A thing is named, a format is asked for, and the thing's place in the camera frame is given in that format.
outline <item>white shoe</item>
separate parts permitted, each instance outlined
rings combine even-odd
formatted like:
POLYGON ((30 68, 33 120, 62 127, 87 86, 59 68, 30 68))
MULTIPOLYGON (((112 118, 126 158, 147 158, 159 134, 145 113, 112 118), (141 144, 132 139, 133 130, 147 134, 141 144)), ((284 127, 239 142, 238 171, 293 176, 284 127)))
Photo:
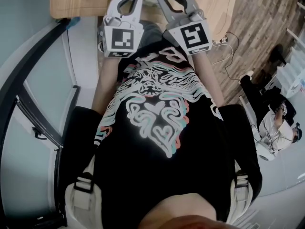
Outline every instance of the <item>white shoe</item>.
POLYGON ((240 80, 244 77, 244 76, 246 76, 246 75, 248 75, 249 77, 250 77, 250 81, 252 80, 252 75, 254 74, 254 71, 248 71, 246 74, 242 74, 240 77, 239 77, 239 84, 240 84, 240 80))

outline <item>wooden floor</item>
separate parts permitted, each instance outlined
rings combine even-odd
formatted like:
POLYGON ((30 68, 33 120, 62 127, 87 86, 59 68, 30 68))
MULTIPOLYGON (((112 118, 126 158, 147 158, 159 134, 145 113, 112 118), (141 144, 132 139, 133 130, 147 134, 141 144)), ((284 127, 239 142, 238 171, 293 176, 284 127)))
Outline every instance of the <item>wooden floor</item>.
MULTIPOLYGON (((298 0, 236 0, 230 32, 239 38, 239 47, 234 55, 232 65, 227 68, 231 78, 248 70, 254 70, 254 78, 262 69, 275 72, 276 67, 268 62, 269 53, 275 45, 284 46, 284 55, 293 45, 291 36, 286 32, 290 28, 298 34, 305 22, 304 12, 297 6, 298 0)), ((228 34, 234 50, 237 39, 228 34)), ((231 53, 227 46, 213 48, 208 52, 211 63, 226 58, 231 53)), ((238 81, 230 80, 225 71, 231 58, 214 65, 214 71, 221 84, 227 103, 238 103, 243 91, 238 81)))

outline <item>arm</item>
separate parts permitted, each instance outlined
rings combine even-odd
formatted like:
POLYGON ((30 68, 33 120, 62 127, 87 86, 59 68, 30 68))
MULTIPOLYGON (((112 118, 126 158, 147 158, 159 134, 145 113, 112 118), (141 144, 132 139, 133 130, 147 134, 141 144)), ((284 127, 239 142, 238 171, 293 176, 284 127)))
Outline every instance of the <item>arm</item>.
POLYGON ((283 124, 283 107, 280 106, 280 109, 276 112, 275 118, 274 118, 275 126, 276 128, 280 128, 283 124))
POLYGON ((92 109, 101 115, 104 115, 115 94, 119 62, 118 58, 104 59, 92 103, 92 109))
POLYGON ((223 106, 224 96, 206 53, 201 52, 194 54, 192 58, 196 74, 198 75, 200 81, 211 94, 217 107, 223 106))

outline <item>black pants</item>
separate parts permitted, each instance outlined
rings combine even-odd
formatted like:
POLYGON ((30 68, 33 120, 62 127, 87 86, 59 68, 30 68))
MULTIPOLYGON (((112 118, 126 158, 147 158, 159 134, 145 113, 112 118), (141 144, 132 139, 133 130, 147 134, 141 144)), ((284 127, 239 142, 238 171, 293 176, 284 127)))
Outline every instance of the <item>black pants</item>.
POLYGON ((262 95, 253 85, 248 75, 244 76, 240 80, 240 85, 246 94, 251 107, 253 108, 256 115, 257 127, 259 127, 265 115, 269 112, 267 103, 264 102, 262 95))

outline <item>heart graphic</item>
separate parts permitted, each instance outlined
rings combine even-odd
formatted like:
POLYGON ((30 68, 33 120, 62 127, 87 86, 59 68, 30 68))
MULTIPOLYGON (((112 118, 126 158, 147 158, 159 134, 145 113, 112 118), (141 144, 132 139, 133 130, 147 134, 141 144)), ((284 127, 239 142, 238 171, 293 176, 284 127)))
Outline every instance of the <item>heart graphic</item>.
POLYGON ((151 111, 154 112, 155 114, 159 115, 160 111, 164 108, 165 106, 165 102, 164 101, 160 101, 158 102, 155 106, 150 104, 150 103, 144 103, 144 107, 151 111))

